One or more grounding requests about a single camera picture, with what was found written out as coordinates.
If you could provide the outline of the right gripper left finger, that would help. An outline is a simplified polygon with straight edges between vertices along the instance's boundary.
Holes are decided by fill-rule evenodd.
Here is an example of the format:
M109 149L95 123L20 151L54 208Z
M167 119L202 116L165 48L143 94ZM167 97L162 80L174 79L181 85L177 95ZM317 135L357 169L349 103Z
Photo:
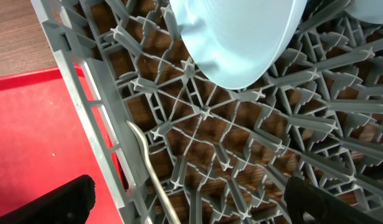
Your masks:
M95 182L81 175L0 216L0 224L85 224L95 203Z

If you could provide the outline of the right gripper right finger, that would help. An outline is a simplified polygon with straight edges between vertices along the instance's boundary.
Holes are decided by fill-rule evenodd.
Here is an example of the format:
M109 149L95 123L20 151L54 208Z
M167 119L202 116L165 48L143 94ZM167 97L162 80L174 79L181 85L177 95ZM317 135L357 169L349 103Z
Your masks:
M292 223L383 223L383 214L361 212L298 177L288 179L284 199Z

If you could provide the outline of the red serving tray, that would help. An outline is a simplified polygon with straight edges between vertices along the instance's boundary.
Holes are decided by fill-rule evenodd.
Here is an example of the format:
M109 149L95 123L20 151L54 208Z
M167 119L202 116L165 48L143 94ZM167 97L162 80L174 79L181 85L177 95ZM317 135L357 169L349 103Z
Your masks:
M87 174L89 223L120 223L65 82L56 67L0 77L0 216Z

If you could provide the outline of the white plastic spoon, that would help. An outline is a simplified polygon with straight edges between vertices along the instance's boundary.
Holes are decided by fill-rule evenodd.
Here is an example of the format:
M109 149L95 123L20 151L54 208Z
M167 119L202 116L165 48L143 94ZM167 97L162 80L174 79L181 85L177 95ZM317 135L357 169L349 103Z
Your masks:
M144 135L144 132L142 132L142 130L134 123L132 123L131 121L127 121L126 122L127 125L130 127L130 129L132 130L133 134L136 136L136 139L138 141L138 144L139 144L139 149L141 151L141 156L144 160L144 164L146 166L146 170L148 171L148 174L151 178L151 181L154 185L154 188L156 190L156 193L158 195L158 198L161 202L161 205L163 206L163 209L167 215L167 219L168 219L168 222L169 223L172 223L172 224L180 224L180 219L173 207L173 205L171 204L168 196L166 195L159 179L158 179L158 176L156 175L155 171L154 171L154 168L153 168L153 165L149 159L149 144L148 144L148 140L146 138L146 136Z

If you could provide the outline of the grey dishwasher rack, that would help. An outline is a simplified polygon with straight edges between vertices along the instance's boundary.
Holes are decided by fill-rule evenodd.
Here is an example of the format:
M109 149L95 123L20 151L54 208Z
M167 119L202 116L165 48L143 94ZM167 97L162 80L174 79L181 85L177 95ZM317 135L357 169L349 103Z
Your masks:
M291 176L383 221L383 24L339 11L226 90L157 25L167 2L120 3L127 21L111 1L32 5L125 223L166 219L128 121L184 222L275 223Z

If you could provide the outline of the light blue plate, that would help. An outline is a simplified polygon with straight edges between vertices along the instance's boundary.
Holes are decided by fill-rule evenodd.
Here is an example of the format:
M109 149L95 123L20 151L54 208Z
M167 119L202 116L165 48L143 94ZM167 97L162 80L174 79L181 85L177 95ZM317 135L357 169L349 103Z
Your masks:
M171 0L189 55L214 84L257 81L290 43L306 0Z

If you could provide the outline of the light blue bowl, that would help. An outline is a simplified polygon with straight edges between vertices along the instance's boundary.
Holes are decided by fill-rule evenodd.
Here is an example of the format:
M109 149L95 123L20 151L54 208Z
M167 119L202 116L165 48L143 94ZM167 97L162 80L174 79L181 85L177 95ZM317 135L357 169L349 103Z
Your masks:
M345 11L360 21L383 24L383 0L355 0Z

